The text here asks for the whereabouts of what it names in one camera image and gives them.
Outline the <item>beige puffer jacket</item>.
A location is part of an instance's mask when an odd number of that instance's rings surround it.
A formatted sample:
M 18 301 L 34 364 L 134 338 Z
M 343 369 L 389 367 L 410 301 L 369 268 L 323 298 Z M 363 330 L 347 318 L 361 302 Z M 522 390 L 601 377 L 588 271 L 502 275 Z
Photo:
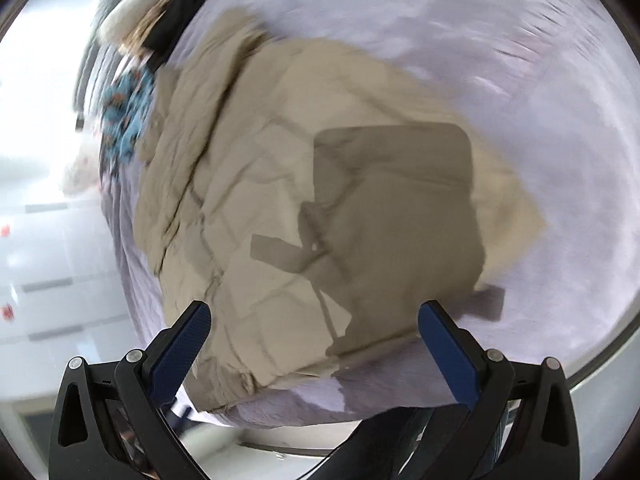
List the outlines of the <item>beige puffer jacket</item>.
M 416 334 L 526 252 L 544 218 L 518 175 L 413 76 L 241 8 L 155 75 L 134 239 L 167 321 L 213 328 L 186 391 L 220 412 Z

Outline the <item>white wardrobe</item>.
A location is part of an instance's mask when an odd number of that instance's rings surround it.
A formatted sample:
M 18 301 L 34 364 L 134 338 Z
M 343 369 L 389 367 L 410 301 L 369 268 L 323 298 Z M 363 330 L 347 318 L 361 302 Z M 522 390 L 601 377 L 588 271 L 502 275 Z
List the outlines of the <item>white wardrobe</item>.
M 73 90 L 93 3 L 37 1 L 1 43 L 1 396 L 50 396 L 67 361 L 117 359 L 138 340 L 99 188 L 65 195 L 96 138 Z

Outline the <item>white floral pillow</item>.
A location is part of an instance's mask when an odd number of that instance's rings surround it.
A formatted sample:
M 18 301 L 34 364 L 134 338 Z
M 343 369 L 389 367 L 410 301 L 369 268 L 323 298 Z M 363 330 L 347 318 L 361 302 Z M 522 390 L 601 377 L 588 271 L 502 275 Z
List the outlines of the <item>white floral pillow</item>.
M 89 188 L 96 188 L 100 184 L 99 155 L 97 152 L 81 152 L 75 158 L 73 165 L 66 171 L 63 182 L 65 195 L 85 193 Z

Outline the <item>blue monkey print pajamas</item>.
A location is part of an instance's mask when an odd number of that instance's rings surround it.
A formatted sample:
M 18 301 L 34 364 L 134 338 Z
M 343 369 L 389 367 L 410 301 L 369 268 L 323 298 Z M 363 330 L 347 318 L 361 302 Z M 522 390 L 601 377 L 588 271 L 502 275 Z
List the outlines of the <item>blue monkey print pajamas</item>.
M 114 174 L 130 162 L 153 101 L 154 75 L 145 66 L 120 74 L 104 92 L 101 110 L 101 162 Z

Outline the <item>lavender fleece bed blanket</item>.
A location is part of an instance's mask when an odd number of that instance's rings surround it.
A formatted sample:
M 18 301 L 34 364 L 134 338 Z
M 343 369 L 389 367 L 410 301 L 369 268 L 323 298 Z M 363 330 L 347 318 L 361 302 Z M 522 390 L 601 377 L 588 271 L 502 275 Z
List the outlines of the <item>lavender fleece bed blanket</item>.
M 236 8 L 273 37 L 336 41 L 413 76 L 518 175 L 544 230 L 470 296 L 438 300 L 456 321 L 511 359 L 556 356 L 570 372 L 610 340 L 639 289 L 639 64 L 600 0 L 206 0 L 160 67 L 183 66 Z M 134 239 L 138 144 L 156 72 L 134 156 L 114 174 L 102 164 L 104 209 L 144 341 L 175 322 Z M 220 412 L 186 395 L 198 411 L 261 427 L 452 400 L 418 328 L 382 356 Z

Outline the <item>cream striped knit garment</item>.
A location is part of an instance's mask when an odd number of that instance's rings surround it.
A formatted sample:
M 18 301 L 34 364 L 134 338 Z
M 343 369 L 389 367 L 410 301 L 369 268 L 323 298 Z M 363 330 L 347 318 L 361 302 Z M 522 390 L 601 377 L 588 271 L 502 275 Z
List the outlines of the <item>cream striped knit garment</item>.
M 137 24 L 132 32 L 130 32 L 118 48 L 121 55 L 133 56 L 134 58 L 145 58 L 150 50 L 143 44 L 148 38 L 151 30 L 166 13 L 166 9 L 171 0 L 158 0 L 152 8 L 146 12 L 142 20 Z

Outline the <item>cream round textured pillow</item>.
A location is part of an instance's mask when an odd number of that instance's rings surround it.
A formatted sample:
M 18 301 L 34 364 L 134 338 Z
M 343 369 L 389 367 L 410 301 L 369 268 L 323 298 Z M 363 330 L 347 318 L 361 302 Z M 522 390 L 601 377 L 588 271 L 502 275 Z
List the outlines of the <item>cream round textured pillow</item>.
M 96 36 L 104 46 L 119 46 L 160 0 L 122 0 L 102 21 Z

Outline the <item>black folded garment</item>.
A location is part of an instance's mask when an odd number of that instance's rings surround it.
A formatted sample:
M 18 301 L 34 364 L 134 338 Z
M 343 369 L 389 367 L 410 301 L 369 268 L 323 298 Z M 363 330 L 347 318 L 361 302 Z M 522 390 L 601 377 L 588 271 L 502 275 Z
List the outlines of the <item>black folded garment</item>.
M 206 0 L 170 0 L 142 46 L 151 52 L 146 66 L 155 73 L 174 52 L 182 34 Z

